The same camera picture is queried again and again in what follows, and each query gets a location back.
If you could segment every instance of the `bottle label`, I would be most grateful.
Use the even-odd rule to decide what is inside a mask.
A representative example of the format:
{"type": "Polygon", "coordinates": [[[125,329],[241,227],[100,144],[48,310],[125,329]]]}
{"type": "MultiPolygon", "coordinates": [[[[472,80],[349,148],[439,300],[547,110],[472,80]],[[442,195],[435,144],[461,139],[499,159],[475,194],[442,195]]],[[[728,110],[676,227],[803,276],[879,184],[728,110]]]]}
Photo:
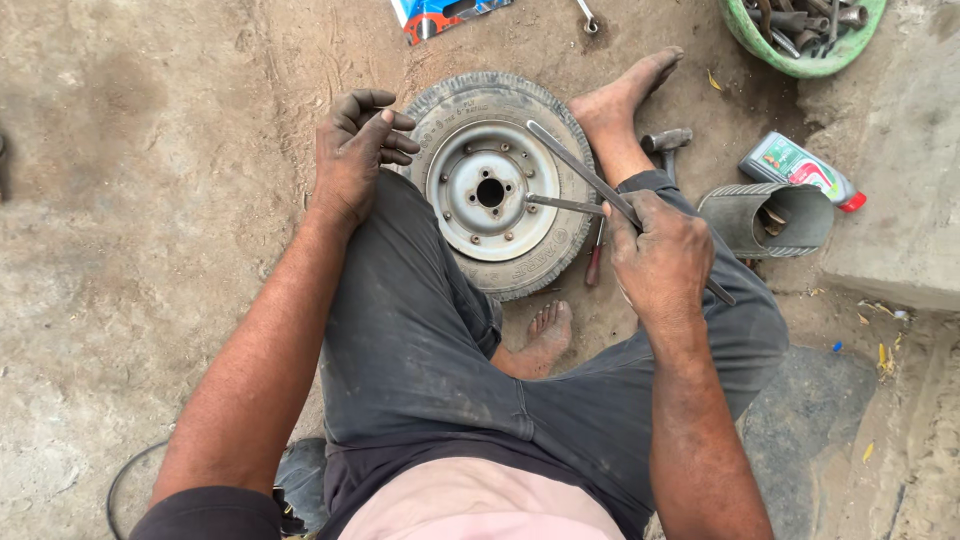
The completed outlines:
{"type": "Polygon", "coordinates": [[[833,173],[785,136],[777,137],[762,159],[767,169],[791,184],[816,185],[830,198],[839,195],[833,173]]]}

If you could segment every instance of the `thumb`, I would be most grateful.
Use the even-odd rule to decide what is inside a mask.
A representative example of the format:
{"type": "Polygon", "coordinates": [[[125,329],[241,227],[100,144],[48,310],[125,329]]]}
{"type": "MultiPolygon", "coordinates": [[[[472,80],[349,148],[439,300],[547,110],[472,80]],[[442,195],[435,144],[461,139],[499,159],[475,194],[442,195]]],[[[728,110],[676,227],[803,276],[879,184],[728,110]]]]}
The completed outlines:
{"type": "Polygon", "coordinates": [[[613,238],[613,250],[621,255],[636,252],[636,227],[620,210],[614,209],[610,203],[604,201],[603,213],[607,215],[610,224],[610,234],[613,238]]]}
{"type": "Polygon", "coordinates": [[[389,109],[384,109],[367,121],[366,124],[360,128],[360,131],[357,135],[350,141],[351,145],[360,145],[366,147],[367,150],[376,150],[383,145],[383,142],[387,140],[387,135],[394,128],[394,112],[389,109]]]}

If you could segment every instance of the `hammer head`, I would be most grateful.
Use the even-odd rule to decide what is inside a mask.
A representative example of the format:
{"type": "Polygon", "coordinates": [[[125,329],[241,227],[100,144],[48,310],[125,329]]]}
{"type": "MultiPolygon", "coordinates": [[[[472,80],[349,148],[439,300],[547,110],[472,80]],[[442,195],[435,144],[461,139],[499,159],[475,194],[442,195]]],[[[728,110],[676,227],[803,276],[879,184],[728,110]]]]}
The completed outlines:
{"type": "Polygon", "coordinates": [[[640,140],[640,148],[647,154],[653,154],[654,152],[665,152],[686,146],[690,144],[691,140],[693,140],[693,130],[678,128],[658,134],[644,135],[640,140]]]}

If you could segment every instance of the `man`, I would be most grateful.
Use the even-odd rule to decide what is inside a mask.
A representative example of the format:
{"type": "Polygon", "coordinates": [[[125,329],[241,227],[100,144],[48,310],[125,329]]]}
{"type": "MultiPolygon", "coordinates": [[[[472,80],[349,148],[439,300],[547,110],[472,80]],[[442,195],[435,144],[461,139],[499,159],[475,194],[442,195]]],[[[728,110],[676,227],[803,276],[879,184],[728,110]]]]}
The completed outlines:
{"type": "Polygon", "coordinates": [[[380,169],[411,162],[417,144],[397,131],[414,122],[382,109],[395,100],[382,90],[337,101],[312,205],[184,408],[133,537],[279,536],[275,472],[323,344],[321,538],[639,538],[654,509],[670,538],[772,538],[732,418],[772,378],[785,325],[634,133],[683,55],[664,49],[569,103],[643,221],[637,234],[604,205],[641,325],[554,378],[569,305],[506,350],[499,305],[459,271],[432,208],[380,169]],[[705,292],[708,276],[735,307],[705,292]]]}

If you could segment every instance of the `steel wheel rim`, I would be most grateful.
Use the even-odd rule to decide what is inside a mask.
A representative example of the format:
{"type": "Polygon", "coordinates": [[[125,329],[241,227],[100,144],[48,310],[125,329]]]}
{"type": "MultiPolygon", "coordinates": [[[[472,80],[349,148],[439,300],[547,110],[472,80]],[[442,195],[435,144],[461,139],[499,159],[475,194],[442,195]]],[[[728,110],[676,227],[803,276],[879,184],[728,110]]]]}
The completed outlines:
{"type": "Polygon", "coordinates": [[[481,120],[441,144],[431,160],[426,197],[450,246],[467,257],[521,257],[549,233],[557,209],[527,205],[533,191],[560,197],[549,151],[513,122],[481,120]]]}

